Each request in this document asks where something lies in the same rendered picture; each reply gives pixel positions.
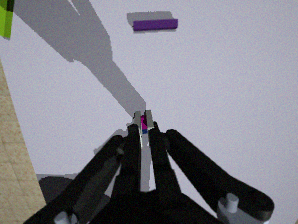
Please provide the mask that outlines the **small magenta block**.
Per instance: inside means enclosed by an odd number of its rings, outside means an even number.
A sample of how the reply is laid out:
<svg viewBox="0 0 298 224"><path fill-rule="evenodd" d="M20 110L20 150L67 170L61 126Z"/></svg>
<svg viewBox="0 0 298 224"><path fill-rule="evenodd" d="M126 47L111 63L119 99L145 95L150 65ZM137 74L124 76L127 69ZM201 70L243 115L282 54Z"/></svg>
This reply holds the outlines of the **small magenta block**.
<svg viewBox="0 0 298 224"><path fill-rule="evenodd" d="M142 129L147 129L147 117L146 117L146 115L141 116L141 123L142 123Z"/></svg>

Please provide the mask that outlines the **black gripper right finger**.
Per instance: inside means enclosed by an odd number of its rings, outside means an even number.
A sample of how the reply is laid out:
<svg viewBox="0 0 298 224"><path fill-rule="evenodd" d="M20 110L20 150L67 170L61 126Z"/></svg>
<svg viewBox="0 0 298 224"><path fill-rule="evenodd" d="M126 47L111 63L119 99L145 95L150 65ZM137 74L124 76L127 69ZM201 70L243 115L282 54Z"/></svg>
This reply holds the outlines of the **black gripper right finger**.
<svg viewBox="0 0 298 224"><path fill-rule="evenodd" d="M275 204L268 195L229 175L177 130L160 132L151 110L146 117L162 224L194 224L167 152L222 223L269 223Z"/></svg>

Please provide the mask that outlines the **purple rod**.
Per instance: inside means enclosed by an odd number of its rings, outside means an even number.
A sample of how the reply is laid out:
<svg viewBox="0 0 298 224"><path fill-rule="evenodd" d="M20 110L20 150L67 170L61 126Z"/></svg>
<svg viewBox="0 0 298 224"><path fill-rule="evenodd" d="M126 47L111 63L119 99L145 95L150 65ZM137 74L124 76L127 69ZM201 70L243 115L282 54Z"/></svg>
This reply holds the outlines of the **purple rod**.
<svg viewBox="0 0 298 224"><path fill-rule="evenodd" d="M133 21L134 31L177 29L178 19Z"/></svg>

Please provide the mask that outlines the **lime green rod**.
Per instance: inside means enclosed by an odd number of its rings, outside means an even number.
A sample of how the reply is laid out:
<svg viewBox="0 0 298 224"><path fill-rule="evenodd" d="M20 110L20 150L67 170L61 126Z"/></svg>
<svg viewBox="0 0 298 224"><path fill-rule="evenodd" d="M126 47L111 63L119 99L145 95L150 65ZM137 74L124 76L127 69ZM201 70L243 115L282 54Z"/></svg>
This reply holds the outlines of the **lime green rod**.
<svg viewBox="0 0 298 224"><path fill-rule="evenodd" d="M0 36L11 36L14 1L0 0Z"/></svg>

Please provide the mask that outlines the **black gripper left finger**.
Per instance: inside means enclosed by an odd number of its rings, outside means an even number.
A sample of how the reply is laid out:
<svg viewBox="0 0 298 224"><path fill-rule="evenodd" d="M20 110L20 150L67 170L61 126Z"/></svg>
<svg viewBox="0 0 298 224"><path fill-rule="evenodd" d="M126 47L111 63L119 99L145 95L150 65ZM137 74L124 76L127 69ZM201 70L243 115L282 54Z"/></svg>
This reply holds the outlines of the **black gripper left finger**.
<svg viewBox="0 0 298 224"><path fill-rule="evenodd" d="M135 191L141 191L140 111L127 129L128 137L112 136L59 196L23 224L87 224L120 165L102 224L133 224Z"/></svg>

